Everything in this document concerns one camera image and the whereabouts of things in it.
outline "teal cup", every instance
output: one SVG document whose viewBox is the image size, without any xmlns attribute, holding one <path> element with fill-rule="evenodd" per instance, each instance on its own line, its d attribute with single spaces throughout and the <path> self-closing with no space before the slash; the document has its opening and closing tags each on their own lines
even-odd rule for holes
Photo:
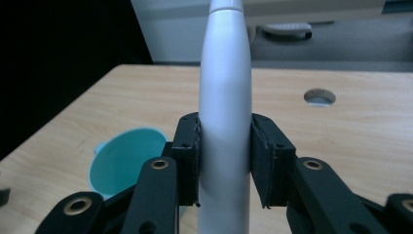
<svg viewBox="0 0 413 234">
<path fill-rule="evenodd" d="M 142 165 L 160 157 L 167 137 L 155 128 L 123 132 L 94 149 L 89 184 L 103 199 L 108 199 L 136 184 Z"/>
</svg>

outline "cup handle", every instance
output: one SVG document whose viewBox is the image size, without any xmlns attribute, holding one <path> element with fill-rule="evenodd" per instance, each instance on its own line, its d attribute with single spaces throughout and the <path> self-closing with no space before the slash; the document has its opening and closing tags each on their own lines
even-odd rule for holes
<svg viewBox="0 0 413 234">
<path fill-rule="evenodd" d="M 106 145 L 107 141 L 102 141 L 94 148 L 94 155 L 98 154 L 100 150 Z"/>
</svg>

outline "wooden table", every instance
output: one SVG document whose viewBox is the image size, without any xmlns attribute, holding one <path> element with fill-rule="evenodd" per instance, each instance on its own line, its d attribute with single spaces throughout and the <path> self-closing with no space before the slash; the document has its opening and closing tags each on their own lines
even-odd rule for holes
<svg viewBox="0 0 413 234">
<path fill-rule="evenodd" d="M 94 147 L 134 127 L 173 138 L 178 119 L 198 111 L 199 67 L 122 65 L 98 81 L 0 163 L 0 233 L 33 233 L 64 197 L 90 190 Z M 413 193 L 413 74 L 253 69 L 253 112 L 273 119 L 299 157 L 328 164 L 357 194 L 384 204 Z M 310 106 L 306 91 L 337 96 Z M 197 209 L 181 219 L 195 233 Z M 262 210 L 251 184 L 250 233 L 289 233 L 285 208 Z"/>
</svg>

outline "light wood tabletop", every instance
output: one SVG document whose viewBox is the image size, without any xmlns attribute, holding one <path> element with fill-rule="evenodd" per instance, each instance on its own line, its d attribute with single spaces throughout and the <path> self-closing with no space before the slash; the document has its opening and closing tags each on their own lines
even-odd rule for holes
<svg viewBox="0 0 413 234">
<path fill-rule="evenodd" d="M 199 67 L 121 65 L 0 163 L 0 233 L 34 233 L 64 197 L 90 191 L 94 147 L 135 127 L 173 139 L 178 119 L 198 111 Z M 253 112 L 271 118 L 299 157 L 328 163 L 358 195 L 381 205 L 413 193 L 413 74 L 252 69 Z M 329 107 L 303 98 L 313 88 L 336 96 Z M 195 233 L 197 208 L 180 220 Z M 285 208 L 263 210 L 251 180 L 250 233 L 290 233 Z"/>
</svg>

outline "white bottle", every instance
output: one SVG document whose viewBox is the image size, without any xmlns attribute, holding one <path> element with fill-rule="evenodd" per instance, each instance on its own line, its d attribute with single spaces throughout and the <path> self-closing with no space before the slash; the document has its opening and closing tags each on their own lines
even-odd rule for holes
<svg viewBox="0 0 413 234">
<path fill-rule="evenodd" d="M 242 0 L 211 1 L 199 115 L 198 233 L 248 233 L 251 59 Z"/>
</svg>

